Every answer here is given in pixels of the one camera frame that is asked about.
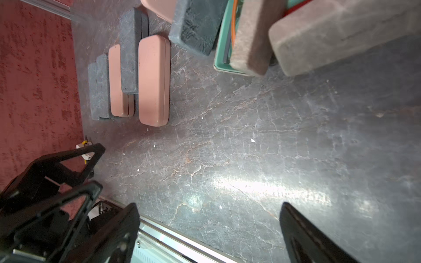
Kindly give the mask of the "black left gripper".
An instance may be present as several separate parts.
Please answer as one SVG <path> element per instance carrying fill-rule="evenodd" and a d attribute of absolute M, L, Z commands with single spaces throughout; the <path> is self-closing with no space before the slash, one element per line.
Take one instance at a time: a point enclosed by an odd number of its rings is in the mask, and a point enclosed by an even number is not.
<path fill-rule="evenodd" d="M 64 161 L 93 153 L 80 172 Z M 105 153 L 100 144 L 44 155 L 1 193 L 1 262 L 63 263 L 86 226 L 103 186 L 86 183 Z"/>

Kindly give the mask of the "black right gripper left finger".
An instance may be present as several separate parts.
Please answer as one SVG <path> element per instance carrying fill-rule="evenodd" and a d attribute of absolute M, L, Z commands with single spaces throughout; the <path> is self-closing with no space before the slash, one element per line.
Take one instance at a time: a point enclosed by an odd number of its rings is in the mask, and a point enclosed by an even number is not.
<path fill-rule="evenodd" d="M 69 252 L 65 263 L 129 263 L 132 259 L 140 216 L 135 203 L 114 216 L 93 237 Z"/>

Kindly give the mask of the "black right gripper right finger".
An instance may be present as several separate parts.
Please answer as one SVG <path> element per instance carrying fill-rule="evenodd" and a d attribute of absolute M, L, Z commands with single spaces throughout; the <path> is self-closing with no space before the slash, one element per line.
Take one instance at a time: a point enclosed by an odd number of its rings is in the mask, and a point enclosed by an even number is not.
<path fill-rule="evenodd" d="M 290 203 L 282 204 L 280 227 L 292 263 L 355 263 Z"/>

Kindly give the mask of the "pink case with black glasses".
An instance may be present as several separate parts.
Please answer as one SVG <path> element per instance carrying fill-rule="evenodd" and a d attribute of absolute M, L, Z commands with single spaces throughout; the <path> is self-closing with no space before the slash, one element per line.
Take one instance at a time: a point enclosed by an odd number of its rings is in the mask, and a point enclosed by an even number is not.
<path fill-rule="evenodd" d="M 138 45 L 138 111 L 142 124 L 162 127 L 169 120 L 171 44 L 160 35 Z"/>

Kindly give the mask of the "case with clear yellow glasses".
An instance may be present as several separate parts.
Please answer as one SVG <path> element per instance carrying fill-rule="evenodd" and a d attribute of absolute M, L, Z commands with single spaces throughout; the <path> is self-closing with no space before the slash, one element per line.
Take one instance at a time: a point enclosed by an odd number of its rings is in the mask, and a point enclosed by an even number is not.
<path fill-rule="evenodd" d="M 132 8 L 120 17 L 121 82 L 126 94 L 138 93 L 138 47 L 139 42 L 148 36 L 149 18 L 146 14 Z"/>

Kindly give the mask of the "pink case with tortoise sunglasses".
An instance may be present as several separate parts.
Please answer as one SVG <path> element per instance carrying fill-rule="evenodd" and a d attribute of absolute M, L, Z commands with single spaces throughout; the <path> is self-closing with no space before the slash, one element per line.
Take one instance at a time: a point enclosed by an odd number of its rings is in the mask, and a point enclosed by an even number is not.
<path fill-rule="evenodd" d="M 134 115 L 134 95 L 122 91 L 121 47 L 112 46 L 108 53 L 111 113 L 115 117 L 128 118 Z"/>

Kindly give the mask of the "grey case with black glasses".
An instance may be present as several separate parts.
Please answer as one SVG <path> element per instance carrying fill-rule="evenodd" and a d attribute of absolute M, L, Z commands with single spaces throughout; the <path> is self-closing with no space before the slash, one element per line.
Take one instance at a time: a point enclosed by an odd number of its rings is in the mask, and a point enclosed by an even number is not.
<path fill-rule="evenodd" d="M 110 83 L 109 83 L 109 57 L 108 54 L 102 54 L 96 59 L 97 72 L 96 81 L 98 88 L 98 115 L 100 118 L 113 119 L 111 113 Z"/>

